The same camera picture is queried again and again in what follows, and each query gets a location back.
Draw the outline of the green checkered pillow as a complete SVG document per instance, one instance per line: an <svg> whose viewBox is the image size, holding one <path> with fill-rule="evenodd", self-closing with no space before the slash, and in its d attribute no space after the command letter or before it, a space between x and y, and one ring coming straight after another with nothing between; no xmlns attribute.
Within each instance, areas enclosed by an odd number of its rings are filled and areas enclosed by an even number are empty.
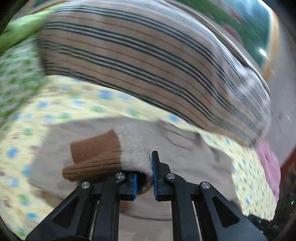
<svg viewBox="0 0 296 241"><path fill-rule="evenodd" d="M49 84L38 41L29 37L1 53L1 126Z"/></svg>

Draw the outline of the yellow bear print blanket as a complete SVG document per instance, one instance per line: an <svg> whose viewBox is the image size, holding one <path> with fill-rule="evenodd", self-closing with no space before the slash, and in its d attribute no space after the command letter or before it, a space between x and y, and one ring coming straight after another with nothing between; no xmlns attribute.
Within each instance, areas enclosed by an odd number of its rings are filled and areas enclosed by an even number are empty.
<svg viewBox="0 0 296 241"><path fill-rule="evenodd" d="M174 114L120 91L63 76L50 76L48 80L48 85L1 129L1 217L21 239L53 210L44 194L28 182L31 164L50 125L126 116L148 121L162 119L183 130L197 130ZM243 213L272 219L276 200L255 149L221 135L200 133L208 145L233 160L232 178Z"/></svg>

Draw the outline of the pink cloth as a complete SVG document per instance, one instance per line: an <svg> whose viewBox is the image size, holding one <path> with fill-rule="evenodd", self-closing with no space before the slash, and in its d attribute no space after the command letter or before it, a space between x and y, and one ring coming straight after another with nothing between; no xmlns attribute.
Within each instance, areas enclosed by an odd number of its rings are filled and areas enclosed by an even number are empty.
<svg viewBox="0 0 296 241"><path fill-rule="evenodd" d="M258 143L256 153L263 167L266 181L272 190L275 201L278 202L280 196L280 165L274 152L270 149L267 141Z"/></svg>

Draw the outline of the framed landscape painting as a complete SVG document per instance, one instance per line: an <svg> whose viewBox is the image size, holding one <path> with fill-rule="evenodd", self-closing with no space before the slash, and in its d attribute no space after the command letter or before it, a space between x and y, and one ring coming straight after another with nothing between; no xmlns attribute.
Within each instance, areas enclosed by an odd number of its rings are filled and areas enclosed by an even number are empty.
<svg viewBox="0 0 296 241"><path fill-rule="evenodd" d="M180 1L242 46L262 77L272 74L279 42L279 20L264 1Z"/></svg>

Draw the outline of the plaid beige quilt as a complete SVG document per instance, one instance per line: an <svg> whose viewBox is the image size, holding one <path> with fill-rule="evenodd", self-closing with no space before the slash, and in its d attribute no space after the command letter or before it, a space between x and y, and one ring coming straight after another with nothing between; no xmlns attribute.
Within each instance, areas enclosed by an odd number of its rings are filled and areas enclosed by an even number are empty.
<svg viewBox="0 0 296 241"><path fill-rule="evenodd" d="M39 46L48 75L119 90L241 145L270 127L264 79L167 1L67 1L49 14Z"/></svg>

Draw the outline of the plain green pillow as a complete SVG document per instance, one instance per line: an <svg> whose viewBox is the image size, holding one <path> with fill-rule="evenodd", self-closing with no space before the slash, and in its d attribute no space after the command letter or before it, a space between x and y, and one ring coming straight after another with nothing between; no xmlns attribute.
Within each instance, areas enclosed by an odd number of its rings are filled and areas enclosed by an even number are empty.
<svg viewBox="0 0 296 241"><path fill-rule="evenodd" d="M1 53L18 44L27 37L39 32L44 25L46 17L53 11L41 11L36 14L27 15L9 22L1 34Z"/></svg>

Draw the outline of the beige brown knit sweater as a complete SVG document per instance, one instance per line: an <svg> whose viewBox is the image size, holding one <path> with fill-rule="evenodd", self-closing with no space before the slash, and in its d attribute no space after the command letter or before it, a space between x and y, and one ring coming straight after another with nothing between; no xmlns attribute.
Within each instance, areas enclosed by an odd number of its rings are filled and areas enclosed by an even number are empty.
<svg viewBox="0 0 296 241"><path fill-rule="evenodd" d="M171 205L152 190L152 152L186 181L212 184L236 207L232 159L197 132L162 120L102 118L52 125L31 166L32 186L66 198L80 182L120 171L136 171L138 196L120 205L120 240L171 240Z"/></svg>

